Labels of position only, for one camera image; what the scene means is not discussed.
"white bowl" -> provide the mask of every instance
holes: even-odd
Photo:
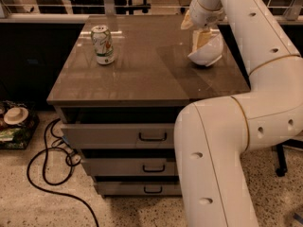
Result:
[[[188,57],[196,64],[209,66],[222,57],[223,37],[221,33],[214,34],[209,42],[196,51],[191,52]]]

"speckled floor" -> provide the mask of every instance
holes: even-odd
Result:
[[[92,215],[79,201],[42,192],[27,180],[30,159],[44,148],[46,125],[57,118],[54,112],[38,112],[40,124],[26,150],[0,151],[0,227],[7,226],[95,226]],[[61,133],[60,124],[55,132]],[[53,138],[48,135],[48,142]],[[303,152],[285,149],[289,172],[279,178],[275,174],[276,153],[271,148],[242,156],[249,189],[256,207],[260,227],[303,226],[294,218],[303,217]],[[77,166],[73,177],[60,186],[46,186],[41,178],[43,156],[33,165],[35,183],[59,192],[76,195],[95,211],[99,226],[106,227],[185,227],[181,198],[102,198]],[[59,181],[68,172],[64,156],[51,152],[47,177]]]

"can label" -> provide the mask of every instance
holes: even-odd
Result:
[[[94,26],[91,30],[91,38],[95,48],[97,62],[109,64],[114,61],[114,48],[111,31],[107,26]]]

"black cable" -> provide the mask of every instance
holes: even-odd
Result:
[[[44,181],[49,184],[49,185],[60,185],[60,184],[63,184],[65,182],[67,182],[70,177],[72,176],[73,172],[74,172],[74,169],[75,169],[75,166],[77,166],[80,161],[77,161],[75,164],[72,163],[72,157],[75,155],[75,152],[72,151],[71,153],[69,153],[66,149],[64,148],[60,148],[60,145],[62,145],[64,143],[64,141],[61,139],[60,136],[57,136],[54,134],[53,132],[53,129],[55,127],[55,125],[60,121],[60,119],[55,119],[53,120],[52,122],[50,122],[46,128],[45,128],[45,135],[44,135],[44,140],[45,140],[45,149],[41,150],[40,152],[38,152],[29,162],[28,166],[27,166],[27,179],[28,181],[30,182],[31,185],[33,185],[34,187],[36,187],[37,189],[41,190],[41,191],[44,191],[46,193],[51,193],[51,194],[55,194],[55,195],[60,195],[60,196],[66,196],[66,197],[69,197],[69,198],[72,198],[72,199],[75,199],[77,201],[80,201],[82,202],[88,209],[89,211],[91,212],[93,218],[94,218],[94,221],[95,221],[95,224],[96,226],[98,227],[98,220],[96,218],[96,215],[93,211],[93,209],[91,208],[91,206],[86,202],[84,201],[83,199],[77,197],[77,196],[74,196],[74,195],[71,195],[71,194],[67,194],[67,193],[61,193],[61,192],[56,192],[56,191],[52,191],[52,190],[48,190],[48,189],[45,189],[45,188],[42,188],[40,187],[39,185],[35,184],[31,178],[30,178],[30,168],[31,168],[31,165],[33,164],[33,162],[40,156],[42,155],[43,153],[45,154],[45,160],[44,160],[44,167],[43,167],[43,178],[44,178]],[[57,140],[55,141],[56,143],[59,142],[58,144],[56,144],[55,146],[52,146],[51,148],[49,148],[47,146],[47,139],[46,139],[46,134],[47,134],[47,131],[48,129],[50,128],[50,132],[51,134],[57,138]],[[70,170],[69,170],[69,173],[68,175],[66,176],[65,179],[63,179],[61,182],[59,183],[51,183],[50,181],[47,180],[46,178],[46,168],[47,168],[47,161],[48,161],[48,152],[49,151],[52,151],[52,150],[56,150],[56,151],[62,151],[66,154],[66,158],[65,158],[65,161],[66,163],[70,166]]]

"chair leg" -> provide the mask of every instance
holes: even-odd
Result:
[[[279,168],[276,169],[276,175],[278,177],[284,177],[285,173],[287,172],[287,164],[286,164],[283,144],[276,145],[276,153],[279,162]]]

